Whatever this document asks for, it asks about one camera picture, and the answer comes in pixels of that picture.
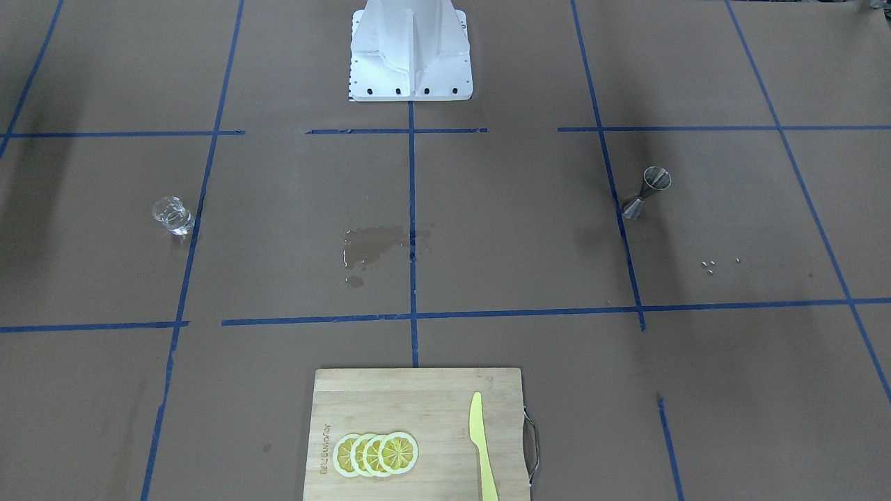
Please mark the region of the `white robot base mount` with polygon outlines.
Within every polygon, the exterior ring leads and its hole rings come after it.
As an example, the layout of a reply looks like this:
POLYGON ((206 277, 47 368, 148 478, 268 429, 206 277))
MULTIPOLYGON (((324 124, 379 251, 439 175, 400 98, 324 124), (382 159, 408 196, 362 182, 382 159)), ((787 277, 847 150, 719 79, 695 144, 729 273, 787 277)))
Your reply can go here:
POLYGON ((452 1, 368 1, 353 12, 351 29, 351 101, 472 98, 468 19, 452 1))

